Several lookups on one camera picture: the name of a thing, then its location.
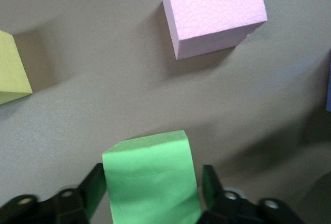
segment green block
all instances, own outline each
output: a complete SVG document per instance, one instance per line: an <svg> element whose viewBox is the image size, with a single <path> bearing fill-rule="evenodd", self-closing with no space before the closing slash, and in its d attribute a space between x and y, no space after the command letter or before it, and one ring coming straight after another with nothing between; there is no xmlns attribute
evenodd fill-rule
<svg viewBox="0 0 331 224"><path fill-rule="evenodd" d="M12 35L0 31L0 104L32 94Z"/></svg>
<svg viewBox="0 0 331 224"><path fill-rule="evenodd" d="M200 217L184 131L122 141L102 160L114 224L194 224Z"/></svg>

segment yellow cube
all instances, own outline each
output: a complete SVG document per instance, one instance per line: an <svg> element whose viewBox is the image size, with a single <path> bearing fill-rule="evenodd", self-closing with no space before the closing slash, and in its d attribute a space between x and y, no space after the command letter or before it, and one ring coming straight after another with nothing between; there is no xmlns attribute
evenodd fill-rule
<svg viewBox="0 0 331 224"><path fill-rule="evenodd" d="M14 37L0 31L0 104L32 94Z"/></svg>

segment pink block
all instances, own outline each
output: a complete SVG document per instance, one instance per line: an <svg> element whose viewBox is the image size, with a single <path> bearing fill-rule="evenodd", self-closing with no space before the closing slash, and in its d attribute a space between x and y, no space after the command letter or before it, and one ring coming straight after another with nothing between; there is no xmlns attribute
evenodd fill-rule
<svg viewBox="0 0 331 224"><path fill-rule="evenodd" d="M176 59L240 44L267 20L263 0L163 0Z"/></svg>

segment gray surface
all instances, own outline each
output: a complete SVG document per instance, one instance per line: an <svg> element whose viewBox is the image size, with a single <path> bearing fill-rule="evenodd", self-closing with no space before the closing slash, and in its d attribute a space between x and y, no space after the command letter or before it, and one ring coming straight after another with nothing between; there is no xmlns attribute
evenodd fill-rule
<svg viewBox="0 0 331 224"><path fill-rule="evenodd" d="M265 3L235 49L175 61L161 0L1 0L35 93L0 106L0 204L78 184L121 140L184 129L198 178L211 163L248 199L295 207L331 170L331 0ZM105 197L93 223L110 222Z"/></svg>

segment metal bolt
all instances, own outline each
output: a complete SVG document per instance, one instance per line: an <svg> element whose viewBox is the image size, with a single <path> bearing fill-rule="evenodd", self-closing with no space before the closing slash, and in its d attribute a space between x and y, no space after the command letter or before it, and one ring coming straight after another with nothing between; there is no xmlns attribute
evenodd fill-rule
<svg viewBox="0 0 331 224"><path fill-rule="evenodd" d="M32 198L24 198L21 201L19 201L17 204L18 205L24 205L32 201Z"/></svg>
<svg viewBox="0 0 331 224"><path fill-rule="evenodd" d="M226 198L229 198L231 200L236 200L237 199L237 196L234 193L232 193L232 192L226 192L225 193L225 197Z"/></svg>
<svg viewBox="0 0 331 224"><path fill-rule="evenodd" d="M273 208L273 209L277 209L277 208L279 208L279 206L278 206L278 204L276 203L276 202L274 202L274 201L271 201L271 200L266 200L266 201L264 201L264 204L266 205L266 206L268 206L268 207L271 207L271 208Z"/></svg>
<svg viewBox="0 0 331 224"><path fill-rule="evenodd" d="M65 191L61 194L61 197L69 197L72 195L72 191L68 190L68 191Z"/></svg>

